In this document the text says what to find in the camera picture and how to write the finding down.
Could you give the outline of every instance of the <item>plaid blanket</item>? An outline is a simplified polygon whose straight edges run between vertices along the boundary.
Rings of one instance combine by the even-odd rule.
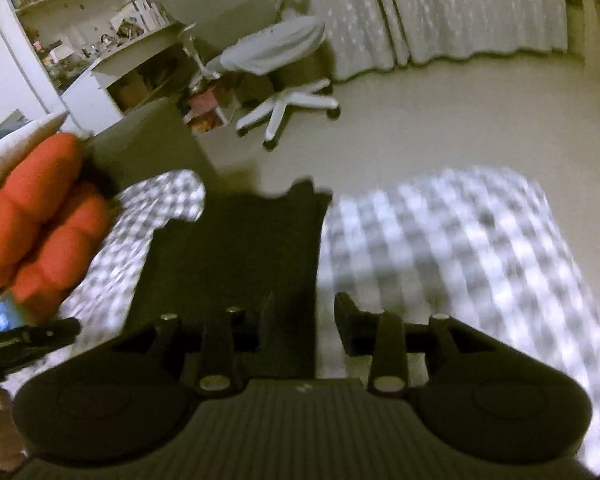
[[[169,218],[194,221],[204,189],[191,172],[172,171],[129,187],[119,202],[122,214],[61,308],[82,322],[78,341],[10,376],[10,391],[118,334],[153,230]],[[344,355],[333,322],[340,290],[405,321],[445,312],[575,378],[594,407],[579,458],[600,472],[600,310],[536,184],[473,168],[334,202],[317,278],[319,377],[364,368]]]

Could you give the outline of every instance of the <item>white chair base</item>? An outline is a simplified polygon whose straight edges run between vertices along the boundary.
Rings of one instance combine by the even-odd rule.
[[[256,109],[241,118],[236,127],[238,130],[242,130],[271,114],[264,133],[264,140],[265,142],[273,140],[282,122],[286,107],[289,105],[299,108],[315,108],[317,110],[337,110],[340,104],[336,99],[329,96],[315,95],[316,92],[327,88],[330,84],[331,81],[324,78],[306,85],[285,88],[282,92],[277,92],[261,102]]]

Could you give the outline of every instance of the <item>white curtain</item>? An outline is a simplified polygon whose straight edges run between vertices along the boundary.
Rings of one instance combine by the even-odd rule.
[[[380,0],[309,0],[310,12],[327,24],[331,75],[344,80],[365,70],[390,70],[409,59],[404,38],[392,41],[390,28],[399,27],[395,8],[385,19]]]
[[[476,52],[510,53],[567,47],[564,0],[310,0],[327,23],[331,75],[464,59]]]

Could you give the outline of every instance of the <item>gray floor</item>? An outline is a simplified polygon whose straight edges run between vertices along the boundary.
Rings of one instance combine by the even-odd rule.
[[[201,136],[212,161],[265,192],[302,175],[338,194],[475,164],[540,182],[600,303],[600,76],[573,59],[518,55],[439,60],[336,86],[342,116],[297,111],[279,146],[263,126]]]

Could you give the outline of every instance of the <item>chair caster wheel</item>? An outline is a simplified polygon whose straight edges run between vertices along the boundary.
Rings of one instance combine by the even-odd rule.
[[[327,117],[330,118],[332,121],[335,121],[340,116],[341,111],[342,110],[340,110],[339,106],[337,108],[334,108],[333,110],[327,110]]]
[[[265,140],[265,141],[262,143],[262,147],[263,147],[265,150],[267,150],[268,152],[272,152],[272,151],[273,151],[273,150],[276,148],[276,146],[277,146],[277,145],[278,145],[278,142],[277,142],[277,140],[276,140],[276,139],[273,139],[273,140]]]

